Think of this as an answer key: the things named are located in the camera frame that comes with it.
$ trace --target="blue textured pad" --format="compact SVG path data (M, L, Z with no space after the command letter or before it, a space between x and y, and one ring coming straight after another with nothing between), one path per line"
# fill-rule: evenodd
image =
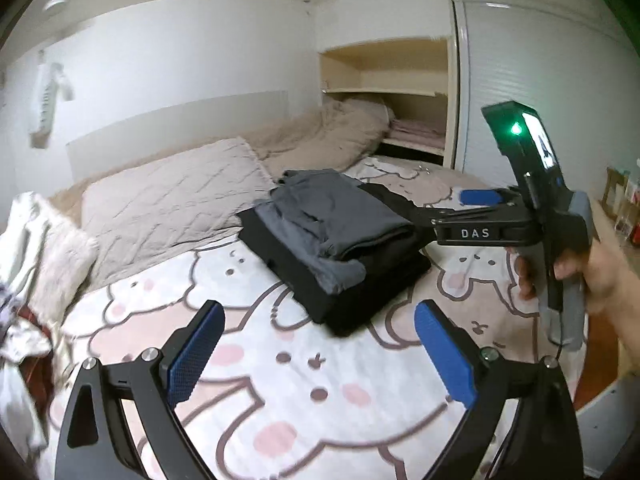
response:
M414 323L449 395L469 409L478 394L472 367L424 302L415 307Z
M219 303L200 322L168 371L166 402L172 408L191 393L225 330L225 310Z
M492 206L498 205L503 201L500 193L493 189L463 189L460 191L460 203L462 205Z

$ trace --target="metal screw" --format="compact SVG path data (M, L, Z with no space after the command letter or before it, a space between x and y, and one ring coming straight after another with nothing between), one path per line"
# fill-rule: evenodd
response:
M95 357L88 357L84 361L82 361L82 368L85 370L91 370L98 362L98 359Z
M487 361L488 363L492 363L494 362L497 358L500 357L500 352L498 352L494 347L492 346L485 346L484 348L480 349L480 355L482 357L482 359L484 359L485 361Z
M142 352L142 360L143 361L153 361L156 357L158 357L158 354L160 352L158 351L157 348L147 348L145 351Z
M545 356L542 362L547 368L558 368L558 360L551 355Z

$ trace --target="beige blanket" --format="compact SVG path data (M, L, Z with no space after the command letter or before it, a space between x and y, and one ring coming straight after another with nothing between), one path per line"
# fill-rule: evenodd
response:
M91 184L82 228L100 243L91 288L238 230L273 181L242 139L224 139Z
M265 126L242 135L273 178L283 170L334 168L343 171L372 153L386 133L386 124L351 105L331 102L283 123ZM164 150L134 164L85 179L49 199L59 211L81 225L82 194L94 182L120 171L138 167L176 153L200 148L224 137Z

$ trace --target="stack of folded clothes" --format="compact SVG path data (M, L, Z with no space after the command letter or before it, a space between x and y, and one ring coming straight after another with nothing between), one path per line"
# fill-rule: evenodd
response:
M388 137L444 149L445 133L422 121L393 120Z
M316 323L348 335L425 273L428 208L334 170L286 171L271 197L239 213L240 239Z

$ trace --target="cartoon print bed sheet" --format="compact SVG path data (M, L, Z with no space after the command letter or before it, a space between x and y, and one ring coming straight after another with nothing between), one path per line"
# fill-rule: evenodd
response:
M477 185L411 164L369 158L348 173L420 206L461 208L458 191ZM89 355L104 364L132 360L162 346L205 300L216 299L225 307L225 333L191 398L175 411L217 478L419 480L464 413L415 333L420 300L433 298L479 346L507 358L533 362L555 353L539 332L537 301L518 298L513 255L436 244L424 252L430 272L350 338L333 338L310 322L289 288L235 236L86 295L64 331L78 364ZM561 358L572 394L584 352ZM53 476L70 391L57 394L49 409L50 443L38 462L43 479ZM481 472L515 407L508 402ZM163 479L133 403L126 401L125 410L148 475Z

